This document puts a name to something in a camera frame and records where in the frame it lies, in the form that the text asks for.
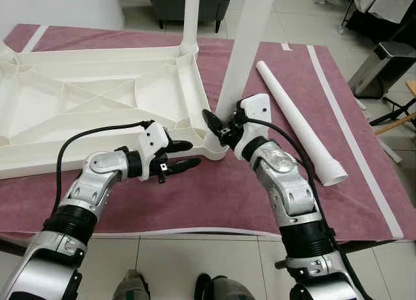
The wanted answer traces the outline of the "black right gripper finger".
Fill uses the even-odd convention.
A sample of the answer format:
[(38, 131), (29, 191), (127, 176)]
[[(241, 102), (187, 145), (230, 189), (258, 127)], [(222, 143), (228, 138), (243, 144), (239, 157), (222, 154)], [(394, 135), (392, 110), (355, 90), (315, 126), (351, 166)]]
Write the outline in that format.
[(209, 131), (211, 131), (217, 139), (221, 139), (225, 134), (225, 124), (217, 115), (208, 109), (202, 109), (201, 114)]

